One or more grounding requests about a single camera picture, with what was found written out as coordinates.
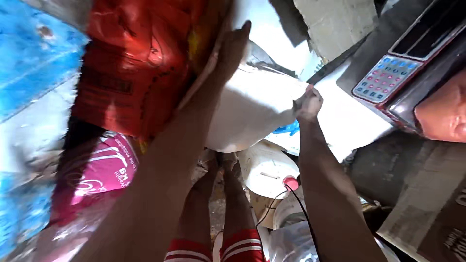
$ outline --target plastic bag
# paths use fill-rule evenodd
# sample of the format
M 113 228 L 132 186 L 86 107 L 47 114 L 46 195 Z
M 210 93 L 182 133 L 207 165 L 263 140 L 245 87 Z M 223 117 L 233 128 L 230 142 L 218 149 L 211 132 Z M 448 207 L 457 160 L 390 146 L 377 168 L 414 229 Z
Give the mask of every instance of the plastic bag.
M 466 143 L 466 70 L 419 104 L 414 112 L 427 138 Z
M 205 0 L 96 0 L 73 115 L 148 138 L 162 130 L 192 76 L 188 33 Z
M 222 91 L 206 147 L 227 153 L 241 151 L 278 127 L 293 123 L 293 100 L 301 97 L 307 86 L 290 76 L 240 65 Z
M 53 196 L 51 223 L 67 224 L 81 209 L 100 201 L 99 193 L 126 188 L 139 162 L 126 137 L 105 132 L 62 158 Z
M 388 262 L 400 262 L 393 250 L 379 240 L 375 241 Z M 319 262 L 307 221 L 272 231 L 269 253 L 270 262 Z

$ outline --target leg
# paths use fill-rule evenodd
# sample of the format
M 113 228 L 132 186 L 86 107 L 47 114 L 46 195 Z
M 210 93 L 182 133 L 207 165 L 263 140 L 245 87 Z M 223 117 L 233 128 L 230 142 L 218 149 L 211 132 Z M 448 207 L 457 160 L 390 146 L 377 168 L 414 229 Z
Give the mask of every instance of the leg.
M 264 255 L 253 214 L 237 176 L 240 165 L 231 171 L 232 163 L 224 163 L 226 214 L 223 233 L 223 246 L 220 250 L 224 262 L 262 262 Z
M 224 164 L 223 180 L 226 196 L 224 239 L 232 237 L 243 229 L 256 229 L 249 201 L 247 201 L 243 187 L 237 179 L 241 175 L 240 165 L 238 163 L 234 167 L 231 165 L 230 161 Z
M 175 238 L 200 243 L 210 249 L 209 198 L 218 169 L 209 169 L 209 172 L 194 184 L 186 197 Z

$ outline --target digital scale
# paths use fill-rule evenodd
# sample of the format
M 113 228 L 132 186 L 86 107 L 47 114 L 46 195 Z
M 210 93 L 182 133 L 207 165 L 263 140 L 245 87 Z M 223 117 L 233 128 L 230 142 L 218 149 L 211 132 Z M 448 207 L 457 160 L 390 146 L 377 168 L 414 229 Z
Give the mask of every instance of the digital scale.
M 353 95 L 389 115 L 385 104 L 466 27 L 465 11 L 466 0 L 435 0 L 354 87 Z

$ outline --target orange sack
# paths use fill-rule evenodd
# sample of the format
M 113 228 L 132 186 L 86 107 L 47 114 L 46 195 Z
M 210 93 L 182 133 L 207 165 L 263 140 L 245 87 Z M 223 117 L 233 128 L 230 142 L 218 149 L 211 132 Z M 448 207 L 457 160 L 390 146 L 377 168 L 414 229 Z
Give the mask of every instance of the orange sack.
M 162 130 L 194 76 L 188 34 L 205 0 L 95 0 L 73 115 L 126 135 Z
M 466 142 L 466 70 L 419 104 L 414 112 L 427 138 Z

